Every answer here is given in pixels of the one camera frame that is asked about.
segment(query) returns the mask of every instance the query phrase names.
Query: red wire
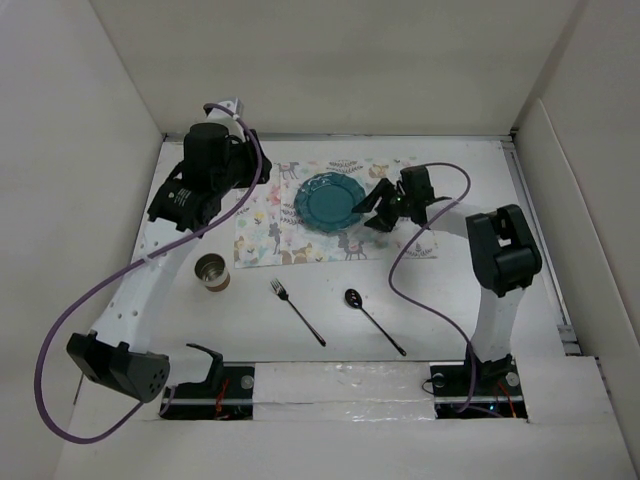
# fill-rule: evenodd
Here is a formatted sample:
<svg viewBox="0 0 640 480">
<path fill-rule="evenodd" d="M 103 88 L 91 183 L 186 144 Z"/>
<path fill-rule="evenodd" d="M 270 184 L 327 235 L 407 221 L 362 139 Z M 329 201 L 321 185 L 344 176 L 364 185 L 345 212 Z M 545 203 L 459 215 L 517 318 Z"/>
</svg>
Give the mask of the red wire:
<svg viewBox="0 0 640 480">
<path fill-rule="evenodd" d="M 229 379 L 227 378 L 222 384 L 222 391 L 216 397 L 216 414 L 213 416 L 213 418 L 216 418 L 218 415 L 220 415 L 220 412 L 222 411 L 221 403 L 222 403 L 222 400 L 224 400 L 225 394 L 227 393 L 228 386 L 229 386 Z"/>
<path fill-rule="evenodd" d="M 513 418 L 518 418 L 516 415 L 516 409 L 513 408 L 513 402 L 511 401 L 511 395 L 509 395 L 509 390 L 507 390 L 504 385 L 502 385 L 502 383 L 498 382 L 498 387 L 500 387 L 500 390 L 502 390 L 504 392 L 504 394 L 507 396 L 507 400 L 509 400 L 509 407 L 511 407 L 511 416 Z"/>
</svg>

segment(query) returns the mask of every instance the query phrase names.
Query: fork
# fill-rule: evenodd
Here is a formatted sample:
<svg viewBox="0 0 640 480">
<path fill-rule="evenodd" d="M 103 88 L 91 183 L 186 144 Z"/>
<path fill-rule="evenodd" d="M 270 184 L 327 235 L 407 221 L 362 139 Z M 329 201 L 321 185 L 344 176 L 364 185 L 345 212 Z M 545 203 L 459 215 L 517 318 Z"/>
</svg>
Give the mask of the fork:
<svg viewBox="0 0 640 480">
<path fill-rule="evenodd" d="M 287 293 L 285 288 L 282 286 L 280 281 L 278 279 L 273 280 L 271 282 L 271 287 L 273 288 L 273 291 L 276 293 L 276 295 L 278 295 L 278 298 L 280 300 L 283 300 L 283 301 L 287 302 L 289 305 L 291 305 L 291 308 L 293 308 L 295 310 L 295 312 L 298 314 L 298 316 L 304 322 L 304 324 L 307 326 L 307 328 L 309 330 L 311 330 L 311 333 L 313 333 L 313 336 L 316 337 L 316 340 L 318 340 L 318 342 L 320 342 L 320 345 L 322 345 L 323 347 L 326 347 L 327 346 L 327 342 L 325 342 L 324 338 L 322 338 L 322 336 L 316 331 L 316 329 L 313 328 L 309 322 L 307 322 L 307 320 L 302 316 L 302 314 L 298 311 L 298 309 L 295 307 L 295 305 L 293 305 L 293 303 L 291 303 L 291 301 L 289 300 L 289 294 Z"/>
</svg>

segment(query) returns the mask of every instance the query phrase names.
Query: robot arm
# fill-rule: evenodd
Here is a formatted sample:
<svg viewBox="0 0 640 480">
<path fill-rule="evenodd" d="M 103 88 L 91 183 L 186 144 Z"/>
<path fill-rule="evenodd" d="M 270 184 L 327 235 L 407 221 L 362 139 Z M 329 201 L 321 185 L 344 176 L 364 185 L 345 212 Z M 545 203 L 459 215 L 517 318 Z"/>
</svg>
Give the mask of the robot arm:
<svg viewBox="0 0 640 480">
<path fill-rule="evenodd" d="M 222 104 L 240 114 L 237 99 Z M 204 108 L 206 122 L 193 125 L 185 136 L 184 160 L 160 186 L 147 212 L 133 258 L 147 265 L 123 277 L 88 335 L 75 333 L 67 344 L 90 380 L 145 403 L 162 391 L 170 368 L 166 355 L 148 352 L 153 322 L 199 239 L 149 256 L 208 225 L 220 212 L 222 198 L 233 188 L 248 187 L 257 169 L 257 154 L 237 123 L 219 110 Z M 261 154 L 259 183 L 266 183 L 271 163 Z"/>
<path fill-rule="evenodd" d="M 436 198 L 425 166 L 405 168 L 393 185 L 383 179 L 353 211 L 376 215 L 366 226 L 390 232 L 399 217 L 424 226 L 451 200 Z M 507 205 L 490 213 L 459 203 L 437 218 L 431 230 L 469 241 L 473 270 L 481 285 L 480 309 L 471 338 L 479 375 L 491 376 L 511 362 L 511 331 L 525 289 L 542 268 L 542 260 L 520 207 Z"/>
</svg>

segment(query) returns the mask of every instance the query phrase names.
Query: white wall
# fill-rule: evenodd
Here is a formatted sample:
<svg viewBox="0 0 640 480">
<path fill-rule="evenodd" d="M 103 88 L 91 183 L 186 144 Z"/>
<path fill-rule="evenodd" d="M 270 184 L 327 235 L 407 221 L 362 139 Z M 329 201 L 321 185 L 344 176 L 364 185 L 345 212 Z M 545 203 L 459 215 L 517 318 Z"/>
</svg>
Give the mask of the white wall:
<svg viewBox="0 0 640 480">
<path fill-rule="evenodd" d="M 576 0 L 91 0 L 149 111 L 263 132 L 507 134 Z"/>
<path fill-rule="evenodd" d="M 37 351 L 126 262 L 160 143 L 88 1 L 0 1 L 0 478 L 53 475 L 62 442 L 35 409 Z M 101 307 L 70 320 L 47 364 L 65 427 L 79 373 L 63 346 Z"/>
<path fill-rule="evenodd" d="M 581 345 L 640 466 L 640 3 L 590 0 L 517 137 Z"/>
</svg>

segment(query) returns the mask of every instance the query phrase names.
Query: white table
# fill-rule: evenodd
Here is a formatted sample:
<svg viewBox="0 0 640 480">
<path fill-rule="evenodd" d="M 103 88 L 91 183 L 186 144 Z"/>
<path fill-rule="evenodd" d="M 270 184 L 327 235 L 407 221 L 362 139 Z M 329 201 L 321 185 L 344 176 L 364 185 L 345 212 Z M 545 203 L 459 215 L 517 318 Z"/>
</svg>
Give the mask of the white table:
<svg viewBox="0 0 640 480">
<path fill-rule="evenodd" d="M 263 142 L 274 162 L 337 158 L 416 156 L 418 161 L 449 161 L 465 168 L 473 179 L 470 203 L 487 210 L 519 203 L 499 141 L 459 139 L 365 139 Z M 155 172 L 150 199 L 173 166 L 182 159 L 182 145 L 165 143 Z M 455 196 L 464 189 L 462 176 L 433 168 L 439 195 Z M 227 195 L 223 209 L 235 195 Z M 154 331 L 152 349 L 168 353 L 174 368 L 198 356 L 184 348 L 198 342 L 221 352 L 227 361 L 394 360 L 395 349 L 361 312 L 343 300 L 356 288 L 367 310 L 408 352 L 406 360 L 461 358 L 460 335 L 438 317 L 394 295 L 387 285 L 393 254 L 382 260 L 334 262 L 281 267 L 231 268 L 231 284 L 212 294 L 200 287 L 193 273 L 203 254 L 221 254 L 233 265 L 233 221 L 207 234 L 190 254 L 174 285 Z M 471 268 L 468 244 L 448 234 L 436 234 L 438 259 L 405 260 L 396 272 L 399 288 L 428 305 L 442 309 L 469 334 L 475 328 L 479 286 Z M 327 340 L 320 347 L 291 309 L 271 291 L 277 277 L 292 301 Z M 563 355 L 557 333 L 560 309 L 552 303 L 539 275 L 522 302 L 513 333 L 517 356 Z"/>
<path fill-rule="evenodd" d="M 519 203 L 516 189 L 522 188 L 517 183 L 514 186 L 497 141 L 272 141 L 264 142 L 264 149 L 271 160 L 282 162 L 413 155 L 424 162 L 457 163 L 474 182 L 469 202 L 487 209 Z M 152 193 L 181 158 L 181 145 L 163 146 Z M 442 168 L 433 169 L 432 180 L 440 195 L 454 196 L 464 187 L 459 174 Z M 232 196 L 228 196 L 224 208 L 232 203 Z M 232 222 L 205 236 L 180 270 L 167 298 L 152 346 L 171 355 L 172 373 L 182 381 L 185 377 L 199 380 L 208 369 L 208 357 L 185 348 L 186 342 L 218 350 L 227 361 L 398 359 L 393 347 L 364 316 L 345 306 L 344 290 L 354 287 L 365 295 L 369 311 L 407 350 L 407 360 L 413 360 L 389 367 L 395 383 L 381 382 L 386 388 L 380 397 L 384 402 L 396 402 L 391 407 L 401 407 L 401 413 L 409 413 L 404 418 L 412 421 L 346 421 L 350 420 L 349 411 L 367 408 L 359 397 L 358 379 L 352 382 L 354 389 L 345 393 L 344 385 L 336 383 L 336 388 L 331 388 L 326 378 L 318 379 L 317 365 L 307 369 L 296 364 L 289 372 L 284 368 L 280 378 L 276 378 L 280 375 L 276 366 L 266 365 L 270 373 L 261 375 L 257 370 L 256 389 L 262 389 L 262 396 L 269 400 L 271 394 L 265 394 L 259 382 L 268 381 L 266 387 L 280 382 L 274 401 L 283 406 L 268 409 L 268 416 L 262 417 L 267 420 L 163 421 L 157 417 L 158 398 L 104 442 L 66 444 L 56 478 L 635 478 L 595 362 L 564 356 L 557 331 L 562 323 L 560 307 L 552 285 L 545 285 L 548 271 L 537 276 L 528 289 L 512 339 L 529 423 L 515 419 L 433 421 L 433 402 L 419 391 L 419 377 L 428 366 L 415 362 L 462 358 L 463 341 L 440 319 L 390 292 L 386 277 L 392 258 L 232 269 L 229 288 L 211 294 L 197 283 L 193 265 L 208 252 L 222 254 L 231 264 L 233 236 Z M 401 264 L 398 285 L 441 308 L 471 333 L 479 288 L 468 245 L 446 235 L 438 242 L 437 260 Z M 276 276 L 323 334 L 326 349 L 271 292 L 269 280 Z M 284 408 L 292 398 L 296 402 L 303 398 L 304 410 Z M 350 410 L 342 407 L 345 400 L 351 402 L 346 406 Z M 95 435 L 134 403 L 84 382 L 70 430 L 76 435 Z M 376 405 L 385 412 L 389 406 Z M 329 417 L 330 421 L 317 421 Z"/>
</svg>

